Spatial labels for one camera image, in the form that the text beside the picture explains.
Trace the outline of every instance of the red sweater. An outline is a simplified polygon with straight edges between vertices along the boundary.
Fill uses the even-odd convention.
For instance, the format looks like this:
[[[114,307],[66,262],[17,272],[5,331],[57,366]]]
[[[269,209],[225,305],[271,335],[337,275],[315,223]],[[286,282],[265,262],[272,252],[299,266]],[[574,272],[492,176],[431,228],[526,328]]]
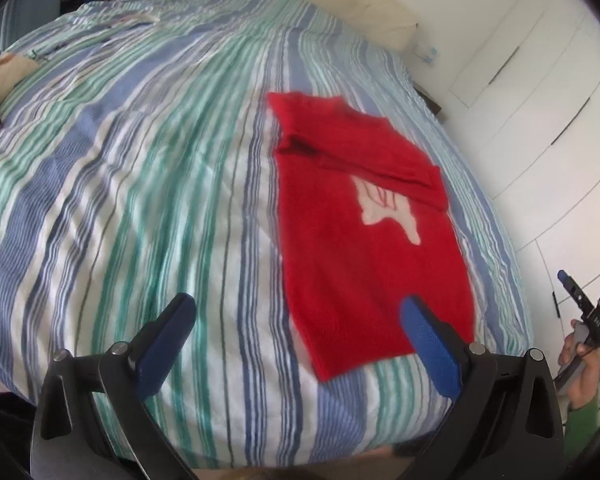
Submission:
[[[398,316],[410,294],[473,340],[474,302],[440,168],[386,118],[340,97],[270,93],[269,103],[282,126],[286,298],[317,377],[413,352]]]

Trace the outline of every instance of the green sleeve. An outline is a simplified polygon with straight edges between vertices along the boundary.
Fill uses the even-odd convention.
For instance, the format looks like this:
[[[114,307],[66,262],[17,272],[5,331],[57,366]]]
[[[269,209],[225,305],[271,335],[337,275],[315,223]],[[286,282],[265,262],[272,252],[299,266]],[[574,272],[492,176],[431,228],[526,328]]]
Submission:
[[[564,459],[571,463],[598,429],[598,396],[579,410],[569,409],[564,431]]]

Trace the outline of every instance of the metal screw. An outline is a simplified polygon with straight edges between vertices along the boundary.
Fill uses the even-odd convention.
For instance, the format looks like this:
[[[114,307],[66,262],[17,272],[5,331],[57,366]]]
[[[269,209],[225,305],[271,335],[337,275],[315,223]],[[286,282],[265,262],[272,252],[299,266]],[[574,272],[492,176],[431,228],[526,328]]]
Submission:
[[[59,350],[56,350],[52,357],[56,363],[59,363],[60,361],[66,359],[70,355],[71,352],[69,352],[66,348],[61,348]]]
[[[482,355],[487,351],[483,344],[475,341],[473,343],[469,343],[469,350],[472,354],[476,355]]]
[[[117,343],[113,343],[113,345],[111,345],[111,348],[109,348],[109,351],[113,355],[122,355],[123,353],[126,352],[126,350],[128,348],[129,348],[129,345],[126,344],[124,341],[118,341]]]
[[[537,348],[532,348],[531,350],[529,350],[529,355],[534,361],[542,361],[542,359],[544,359],[544,354],[541,350],[538,350]]]

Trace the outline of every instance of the white wardrobe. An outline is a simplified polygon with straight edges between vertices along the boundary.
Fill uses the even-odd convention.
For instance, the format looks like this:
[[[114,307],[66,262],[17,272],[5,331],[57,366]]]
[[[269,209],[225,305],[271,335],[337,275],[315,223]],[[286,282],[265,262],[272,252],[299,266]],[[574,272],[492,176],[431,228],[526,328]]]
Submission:
[[[556,373],[580,317],[558,270],[600,296],[600,25],[580,0],[518,0],[445,102],[445,128],[512,238]]]

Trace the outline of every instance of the striped bedsheet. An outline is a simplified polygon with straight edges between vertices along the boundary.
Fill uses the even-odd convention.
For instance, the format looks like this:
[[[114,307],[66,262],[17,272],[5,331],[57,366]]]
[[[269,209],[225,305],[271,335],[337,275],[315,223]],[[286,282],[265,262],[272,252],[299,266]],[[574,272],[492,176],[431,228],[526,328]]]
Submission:
[[[269,91],[343,95],[429,153],[477,340],[530,345],[509,240],[405,67],[312,4],[99,2],[11,50],[42,64],[1,109],[0,380],[14,392],[35,401],[55,349],[103,352],[185,291],[198,322],[147,406],[192,466],[319,462],[439,423],[448,404],[416,356],[315,379],[285,304]]]

